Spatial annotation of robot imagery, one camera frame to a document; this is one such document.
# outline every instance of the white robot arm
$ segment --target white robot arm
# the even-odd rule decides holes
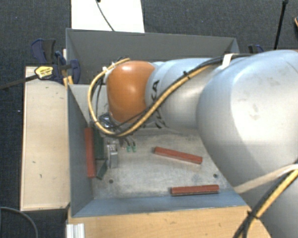
[[[297,160],[298,52],[237,56],[226,68],[212,61],[122,63],[106,81],[112,119],[132,123],[126,134],[149,117],[158,128],[199,133],[232,186]],[[191,74],[201,64],[207,66]],[[154,112],[139,115],[143,110]],[[253,207],[266,190],[260,186],[241,196]],[[273,237],[298,237],[298,179],[262,220]]]

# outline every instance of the white paper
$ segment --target white paper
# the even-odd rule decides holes
[[[140,0],[101,0],[99,5],[115,31],[145,32]],[[72,0],[72,28],[111,31],[95,0]]]

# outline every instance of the yellow cable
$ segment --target yellow cable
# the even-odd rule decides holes
[[[121,60],[118,63],[115,63],[114,65],[111,65],[110,67],[107,68],[106,71],[113,69],[115,66],[117,66],[118,64],[121,64],[123,62],[126,62],[127,60]],[[188,81],[190,78],[195,77],[196,75],[198,75],[199,73],[201,73],[202,71],[204,71],[205,69],[209,68],[210,65],[208,66],[204,66],[202,68],[199,68],[191,73],[189,73],[187,75],[187,77],[182,78],[181,80],[179,80],[178,82],[176,82],[175,84],[171,85],[164,93],[163,95],[154,103],[154,105],[146,112],[146,114],[139,119],[133,126],[131,126],[128,130],[126,130],[125,132],[122,132],[120,134],[117,134],[117,137],[123,137],[126,136],[132,132],[134,132],[135,130],[137,130],[158,108],[159,106],[162,104],[162,102],[164,102],[164,100],[170,95],[172,94],[176,89],[178,89],[181,85],[183,85],[186,81]],[[96,84],[96,82],[98,81],[98,79],[100,79],[105,73],[106,71],[101,72],[100,74],[98,74],[92,81],[92,83],[89,86],[89,90],[88,90],[88,96],[87,96],[87,100],[88,100],[88,108],[89,108],[89,112],[92,116],[92,119],[94,120],[95,125],[104,133],[109,134],[109,135],[114,135],[115,132],[112,132],[110,130],[107,130],[105,127],[103,127],[101,125],[101,123],[97,120],[97,117],[94,114],[94,110],[92,107],[92,103],[91,103],[91,99],[92,99],[92,90],[94,85]]]
[[[104,75],[106,74],[106,72],[108,72],[109,70],[114,69],[116,66],[118,66],[118,65],[120,65],[120,64],[122,64],[122,63],[124,63],[124,62],[127,62],[127,61],[129,61],[129,60],[130,60],[129,58],[125,58],[125,59],[122,59],[122,60],[120,60],[120,61],[118,61],[118,62],[116,62],[116,63],[110,65],[106,70],[104,70],[104,71],[102,71],[101,73],[99,73],[99,74],[93,79],[93,81],[91,82],[91,84],[90,84],[90,86],[89,86],[89,89],[88,89],[87,102],[88,102],[89,113],[90,113],[90,115],[92,116],[92,119],[93,119],[95,125],[96,125],[100,130],[102,130],[103,132],[105,132],[106,134],[114,135],[115,132],[112,132],[112,131],[110,131],[110,130],[107,130],[107,129],[106,129],[105,127],[103,127],[103,126],[100,124],[100,122],[98,121],[98,119],[97,119],[97,117],[96,117],[96,115],[95,115],[95,113],[94,113],[94,109],[93,109],[93,105],[92,105],[92,98],[93,98],[93,96],[92,96],[91,93],[92,93],[92,91],[93,91],[93,88],[94,88],[96,82],[97,82],[102,76],[104,76]]]
[[[286,190],[286,188],[298,177],[298,169],[292,171],[288,177],[274,190],[274,192],[266,199],[261,208],[257,211],[256,217],[260,218],[266,210],[273,204],[273,202]],[[255,219],[252,219],[249,224],[249,230],[254,224]]]

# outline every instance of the red wooden block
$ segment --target red wooden block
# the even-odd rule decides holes
[[[89,178],[95,178],[96,165],[94,157],[94,130],[93,128],[85,128],[84,133],[86,147],[87,176]]]
[[[155,147],[154,153],[161,155],[161,156],[177,159],[180,161],[187,161],[187,162],[191,162],[191,163],[195,163],[195,164],[202,163],[202,157],[200,157],[200,156],[183,153],[183,152],[178,152],[178,151],[174,151],[174,150],[170,150],[170,149],[166,149],[166,148],[162,148],[162,147]]]
[[[217,184],[202,185],[202,186],[187,186],[187,187],[173,187],[171,188],[172,196],[186,196],[186,195],[201,195],[218,193],[220,187]]]

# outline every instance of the black carpet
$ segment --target black carpet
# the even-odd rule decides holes
[[[274,45],[282,0],[141,0],[146,32],[235,37],[241,52],[249,44],[265,50]],[[298,48],[294,18],[298,0],[289,0],[279,48]],[[71,26],[71,0],[0,0],[0,84],[20,79],[37,38],[57,40],[65,47],[65,28]],[[18,208],[22,148],[23,86],[0,91],[0,201]],[[65,211],[30,213],[39,237],[64,236]],[[34,237],[21,216],[2,214],[1,237]]]

